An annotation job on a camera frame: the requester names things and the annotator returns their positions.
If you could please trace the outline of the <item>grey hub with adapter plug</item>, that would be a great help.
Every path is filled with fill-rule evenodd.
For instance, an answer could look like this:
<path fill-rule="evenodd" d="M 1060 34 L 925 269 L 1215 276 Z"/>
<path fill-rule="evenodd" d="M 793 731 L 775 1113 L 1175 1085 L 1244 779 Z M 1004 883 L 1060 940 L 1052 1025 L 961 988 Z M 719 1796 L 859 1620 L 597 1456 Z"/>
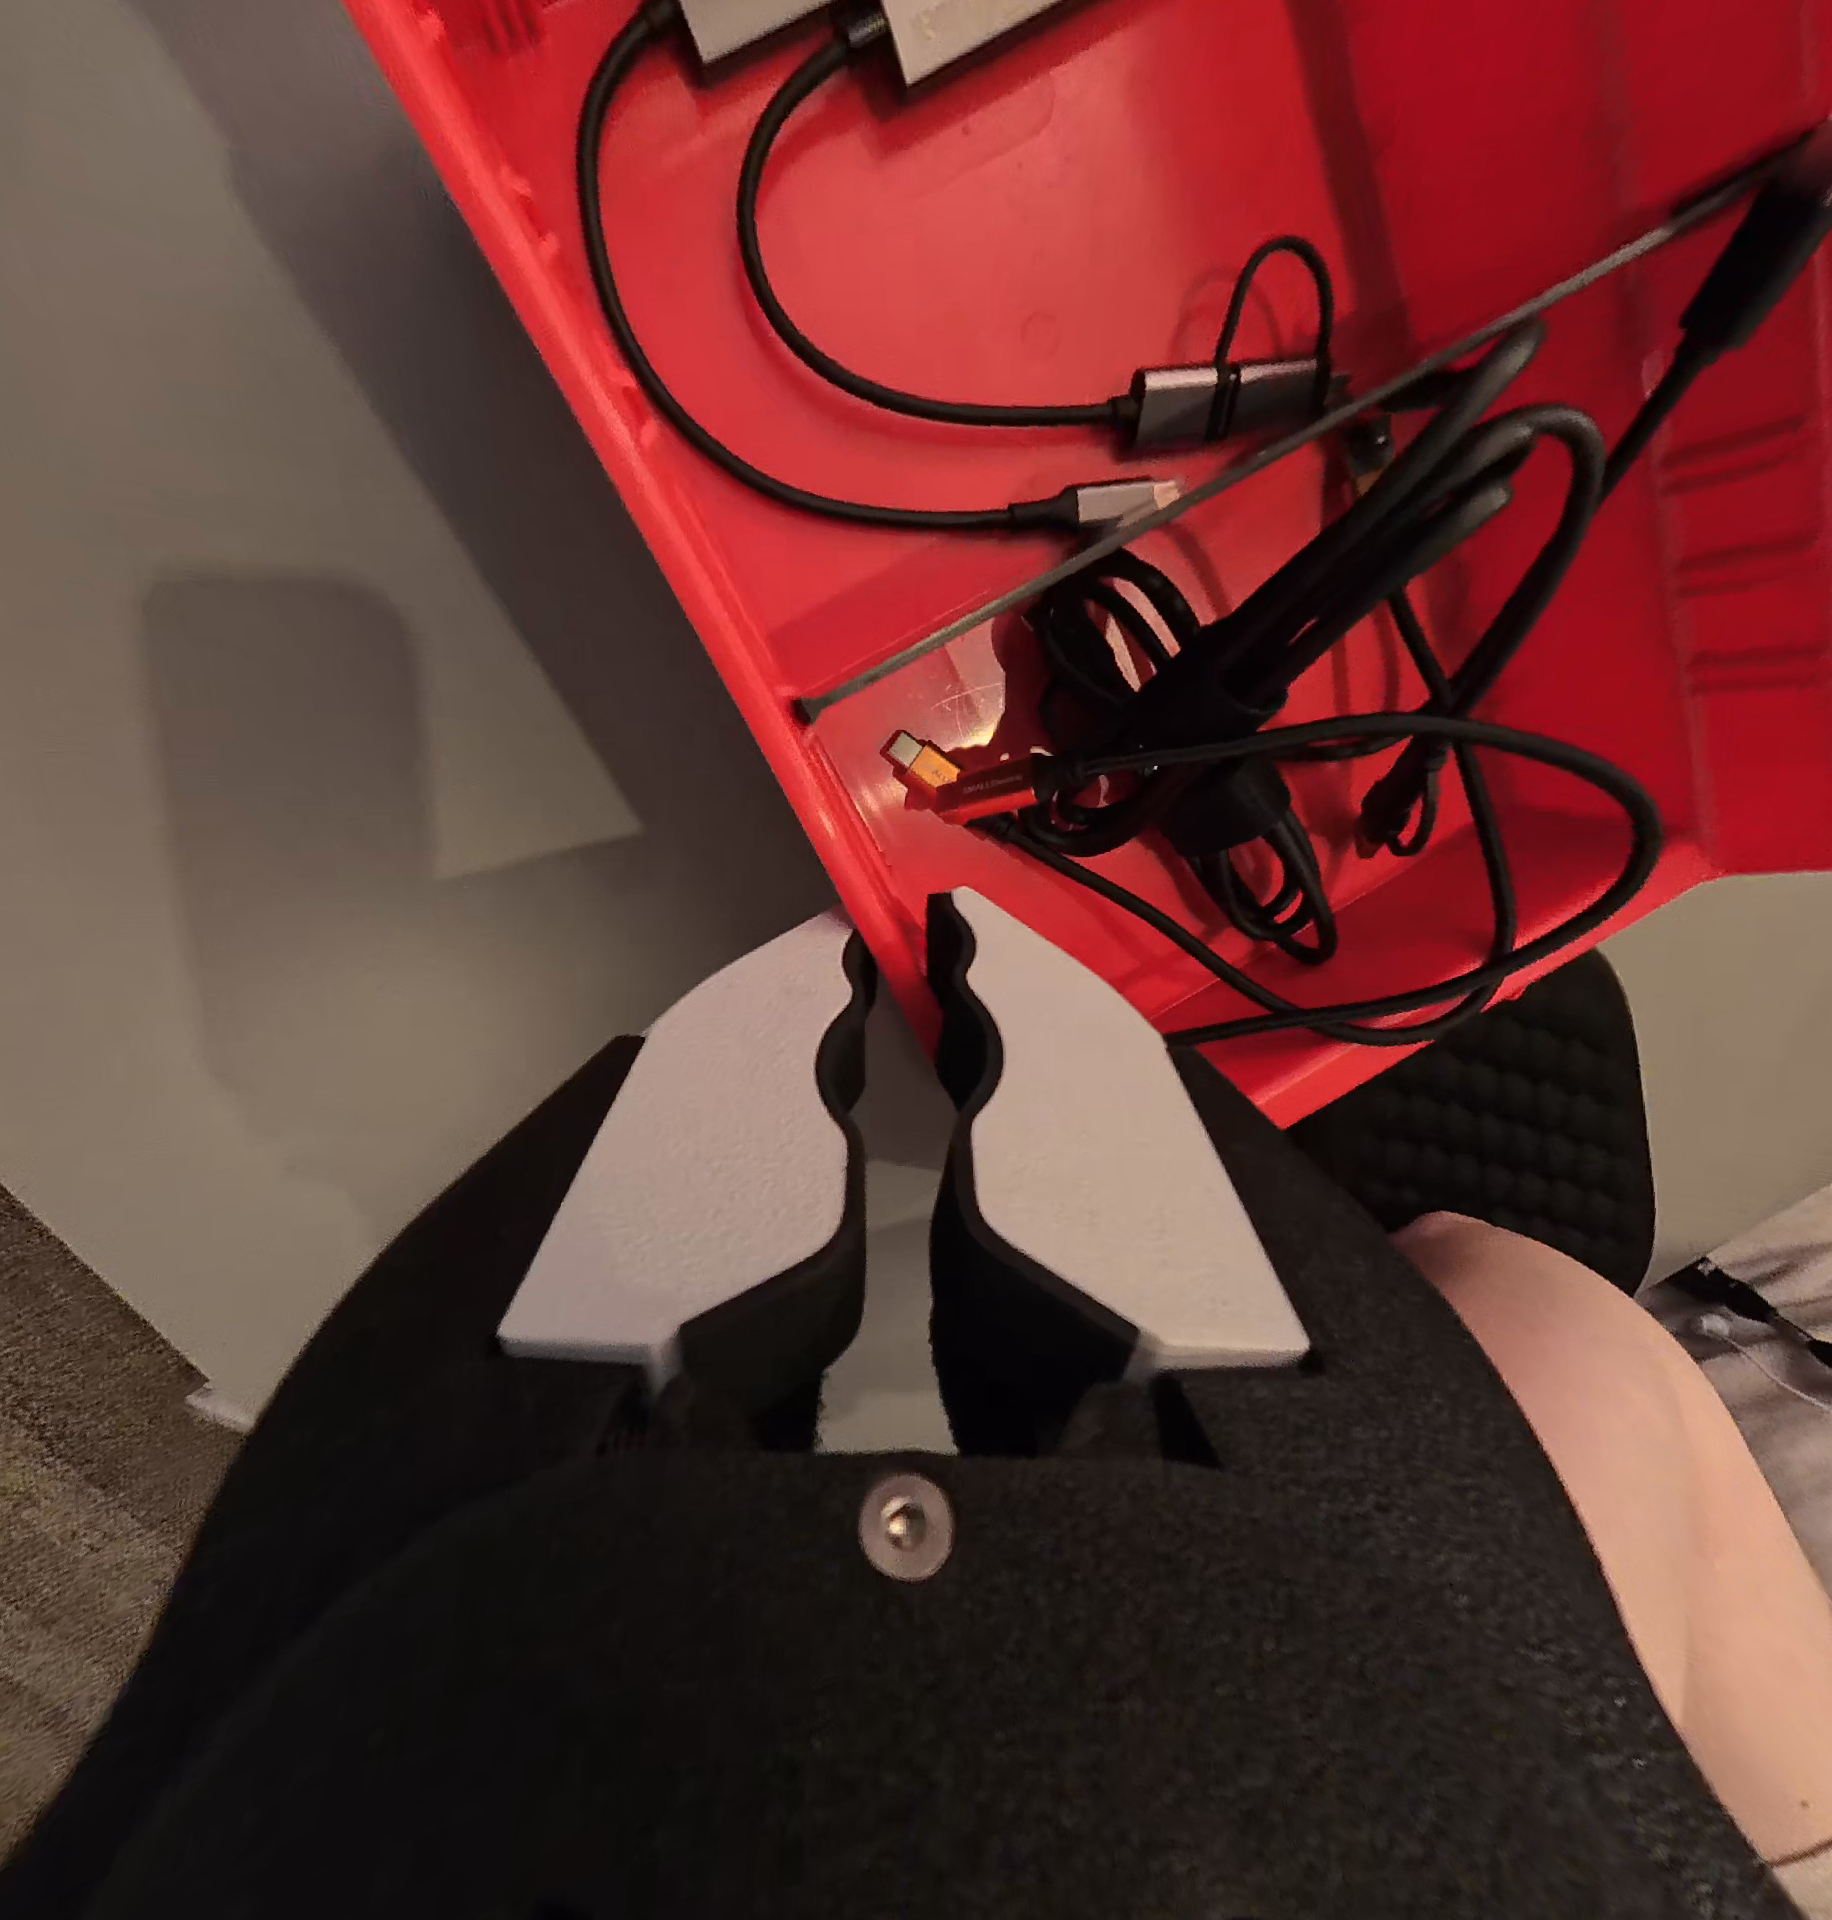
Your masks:
<path fill-rule="evenodd" d="M 843 70 L 881 46 L 904 56 L 914 28 L 911 4 L 835 4 L 825 42 L 762 108 L 744 151 L 735 190 L 735 236 L 741 270 L 759 314 L 779 346 L 822 384 L 881 415 L 972 432 L 1095 429 L 1111 432 L 1125 450 L 1191 450 L 1301 429 L 1339 397 L 1335 365 L 1337 295 L 1316 242 L 1301 235 L 1266 239 L 1232 285 L 1216 347 L 1205 360 L 1144 366 L 1121 397 L 1081 403 L 985 403 L 920 397 L 843 366 L 815 346 L 786 311 L 768 276 L 759 227 L 765 169 L 789 120 Z M 1305 355 L 1240 360 L 1235 334 L 1258 280 L 1272 259 L 1292 259 L 1308 276 L 1316 325 Z"/>

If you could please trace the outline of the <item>grey hub with plain plug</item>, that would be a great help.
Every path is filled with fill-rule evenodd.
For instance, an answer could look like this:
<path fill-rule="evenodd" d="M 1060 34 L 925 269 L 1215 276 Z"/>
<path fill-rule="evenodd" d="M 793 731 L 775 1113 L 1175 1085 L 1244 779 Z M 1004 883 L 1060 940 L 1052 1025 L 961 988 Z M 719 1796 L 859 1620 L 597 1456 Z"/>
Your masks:
<path fill-rule="evenodd" d="M 676 439 L 688 450 L 702 456 L 745 493 L 753 493 L 775 508 L 833 526 L 850 526 L 871 532 L 964 538 L 1099 534 L 1108 526 L 1168 508 L 1177 498 L 1180 491 L 1174 483 L 1134 476 L 1078 483 L 1047 498 L 1011 502 L 988 510 L 886 508 L 881 504 L 843 502 L 786 484 L 778 476 L 750 466 L 741 455 L 702 429 L 683 410 L 662 376 L 649 363 L 646 352 L 628 319 L 600 212 L 600 146 L 614 100 L 621 92 L 621 86 L 634 76 L 641 61 L 675 32 L 676 14 L 676 4 L 641 4 L 617 28 L 614 39 L 596 64 L 579 111 L 574 181 L 585 265 L 611 343 L 614 343 L 625 371 L 634 378 L 639 395 L 651 405 L 654 415 L 675 432 Z"/>

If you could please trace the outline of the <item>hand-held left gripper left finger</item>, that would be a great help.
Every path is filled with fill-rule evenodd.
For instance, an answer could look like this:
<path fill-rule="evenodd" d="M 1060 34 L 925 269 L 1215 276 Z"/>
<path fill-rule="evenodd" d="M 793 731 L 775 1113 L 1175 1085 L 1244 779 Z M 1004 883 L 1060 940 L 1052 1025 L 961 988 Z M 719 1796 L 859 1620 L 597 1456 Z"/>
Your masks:
<path fill-rule="evenodd" d="M 815 1390 L 866 1291 L 863 1087 L 874 962 L 815 916 L 655 1021 L 552 1216 L 505 1355 L 676 1381 L 736 1413 Z"/>

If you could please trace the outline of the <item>red plastic bin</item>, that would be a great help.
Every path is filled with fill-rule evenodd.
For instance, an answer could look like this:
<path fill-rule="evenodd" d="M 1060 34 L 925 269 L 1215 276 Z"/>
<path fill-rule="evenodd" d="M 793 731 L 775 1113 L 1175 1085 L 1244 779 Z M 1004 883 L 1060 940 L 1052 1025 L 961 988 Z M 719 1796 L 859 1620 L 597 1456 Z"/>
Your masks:
<path fill-rule="evenodd" d="M 905 805 L 881 745 L 1036 740 L 1024 629 L 956 637 L 814 726 L 798 696 L 1019 588 L 1056 540 L 866 532 L 775 508 L 641 397 L 590 289 L 576 123 L 634 4 L 350 4 L 375 63 L 580 420 L 925 1050 L 927 899 L 971 887 L 1158 1030 L 1240 1012 L 1032 861 Z M 1196 484 L 1235 449 L 950 434 L 814 379 L 735 247 L 759 111 L 805 24 L 702 82 L 688 34 L 624 79 L 600 149 L 625 311 L 702 427 L 786 483 L 975 510 L 1095 476 Z M 821 90 L 760 200 L 789 311 L 932 397 L 1068 403 L 1201 360 L 1244 258 L 1293 231 L 1366 391 L 1832 116 L 1832 4 L 1074 4 L 901 92 Z M 1832 870 L 1832 235 L 1615 491 L 1483 714 L 1635 777 L 1665 851 L 1618 930 L 1713 877 Z"/>

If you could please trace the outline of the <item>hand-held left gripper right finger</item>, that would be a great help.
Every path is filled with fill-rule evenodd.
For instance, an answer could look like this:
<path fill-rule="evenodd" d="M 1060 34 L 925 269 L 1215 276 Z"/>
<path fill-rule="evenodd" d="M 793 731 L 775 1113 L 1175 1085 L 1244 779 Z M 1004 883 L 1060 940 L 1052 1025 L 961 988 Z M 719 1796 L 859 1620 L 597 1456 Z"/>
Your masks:
<path fill-rule="evenodd" d="M 953 1123 L 929 1227 L 958 1444 L 1057 1444 L 1095 1391 L 1280 1371 L 1310 1340 L 1170 1047 L 971 887 L 927 902 Z"/>

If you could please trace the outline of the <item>person's right forearm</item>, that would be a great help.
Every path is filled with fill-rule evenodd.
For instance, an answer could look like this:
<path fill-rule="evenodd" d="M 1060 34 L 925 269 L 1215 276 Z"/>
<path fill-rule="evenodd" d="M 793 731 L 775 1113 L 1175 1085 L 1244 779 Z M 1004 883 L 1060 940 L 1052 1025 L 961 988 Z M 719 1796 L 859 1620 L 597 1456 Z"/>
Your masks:
<path fill-rule="evenodd" d="M 1533 1429 L 1708 1785 L 1792 1905 L 1832 1916 L 1832 1599 L 1715 1390 L 1562 1252 L 1456 1213 L 1395 1246 Z"/>

